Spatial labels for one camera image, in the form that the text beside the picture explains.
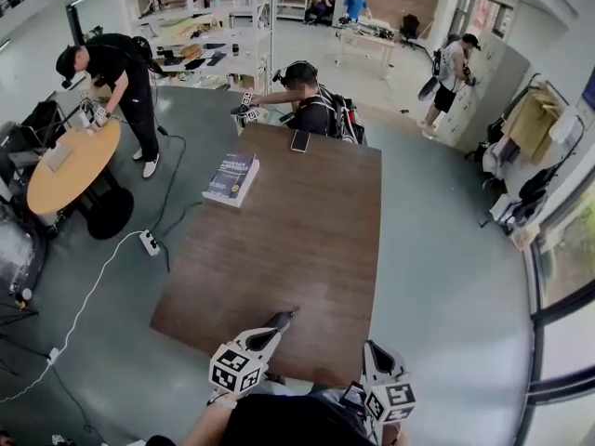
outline round wooden table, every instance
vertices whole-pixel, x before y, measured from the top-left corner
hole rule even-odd
[[[89,134],[77,127],[58,139],[73,151],[55,172],[47,164],[46,153],[35,167],[27,189],[27,204],[37,215],[56,213],[73,203],[87,220],[89,233],[105,240],[128,222],[134,207],[130,191],[123,189],[107,168],[120,141],[120,124],[111,119],[99,131]],[[91,184],[104,176],[111,189],[97,195]],[[83,197],[91,203],[88,208]]]

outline blue shirt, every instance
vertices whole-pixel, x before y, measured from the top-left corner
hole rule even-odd
[[[359,19],[362,8],[368,8],[368,3],[365,0],[345,0],[343,5],[347,7],[350,20]]]

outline white cable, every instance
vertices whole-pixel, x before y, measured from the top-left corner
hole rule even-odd
[[[128,233],[119,243],[118,245],[115,247],[115,250],[113,251],[113,255],[112,257],[110,257],[110,259],[108,259],[104,264],[103,267],[101,268],[101,272],[99,273],[99,277],[97,278],[97,280],[95,281],[95,285],[93,286],[93,289],[91,289],[89,291],[89,294],[86,295],[85,297],[85,301],[83,302],[83,306],[81,307],[81,309],[78,311],[78,313],[76,314],[76,316],[74,317],[74,322],[73,322],[73,326],[71,327],[71,330],[68,331],[68,333],[66,334],[66,339],[64,340],[64,347],[62,349],[60,349],[58,351],[58,354],[56,355],[56,357],[54,357],[53,360],[50,360],[49,363],[47,364],[46,369],[42,372],[42,374],[39,376],[39,378],[37,378],[37,380],[35,380],[33,383],[31,383],[28,387],[26,387],[24,390],[22,390],[20,393],[18,393],[17,395],[15,395],[14,397],[7,397],[4,398],[3,400],[0,400],[0,403],[6,403],[7,401],[11,401],[14,399],[17,399],[18,397],[20,397],[21,395],[24,395],[28,390],[30,390],[31,388],[33,388],[35,385],[37,385],[39,382],[42,381],[42,379],[44,378],[44,376],[46,375],[47,371],[49,370],[49,368],[54,365],[56,363],[56,361],[58,360],[58,357],[60,356],[60,354],[66,350],[66,348],[68,347],[68,339],[70,338],[71,334],[74,332],[74,328],[76,327],[76,322],[78,321],[78,318],[80,317],[80,315],[83,313],[83,310],[85,310],[85,306],[86,306],[86,301],[91,297],[91,295],[95,292],[95,289],[97,288],[99,281],[101,281],[101,276],[103,276],[103,271],[105,270],[105,267],[110,264],[110,262],[115,258],[116,253],[118,252],[118,249],[120,249],[120,245],[125,242],[128,238],[130,238],[133,234],[141,234],[142,231],[132,231],[131,233]]]

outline person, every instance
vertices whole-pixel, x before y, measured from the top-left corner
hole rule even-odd
[[[281,83],[285,92],[254,95],[252,104],[282,104],[290,102],[294,117],[287,122],[291,129],[328,136],[335,121],[332,93],[318,84],[318,70],[307,61],[296,61],[285,69]]]
[[[441,112],[449,112],[455,101],[456,92],[463,83],[472,85],[465,72],[465,59],[469,59],[473,48],[479,48],[477,36],[466,33],[459,40],[453,41],[441,51],[440,87],[436,91],[434,103],[430,106],[425,119],[419,123],[422,133],[428,137],[434,130],[433,124]]]
[[[0,446],[15,446],[15,441],[5,430],[0,430]]]
[[[362,13],[362,8],[365,8],[368,18],[372,18],[372,12],[368,8],[366,0],[345,0],[343,5],[345,6],[344,16],[349,21],[357,21],[360,18],[360,13]]]
[[[332,15],[335,9],[335,0],[316,0],[316,2],[312,2],[310,8],[306,10],[306,14],[304,15],[304,25],[317,25],[318,23],[322,22],[324,17],[328,15]]]
[[[96,117],[95,124],[105,125],[119,105],[137,137],[140,149],[132,156],[145,162],[142,176],[149,178],[159,162],[159,144],[153,123],[151,83],[147,62],[136,44],[127,35],[106,33],[89,39],[83,46],[68,46],[56,61],[56,71],[66,81],[78,72],[88,72],[92,78],[91,97],[104,84],[112,89],[105,106],[107,114]]]
[[[368,439],[362,420],[338,403],[335,390],[305,396],[251,392],[243,398],[227,393],[221,399],[206,407],[182,446],[375,444]],[[379,446],[408,444],[404,430],[393,425],[384,426],[378,438]],[[147,446],[172,445],[165,437],[147,441]]]

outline power strip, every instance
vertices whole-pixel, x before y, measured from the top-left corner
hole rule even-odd
[[[153,238],[149,230],[144,230],[139,235],[139,237],[145,249],[147,250],[147,253],[149,253],[150,256],[157,256],[159,254],[161,249],[159,248],[157,241]]]

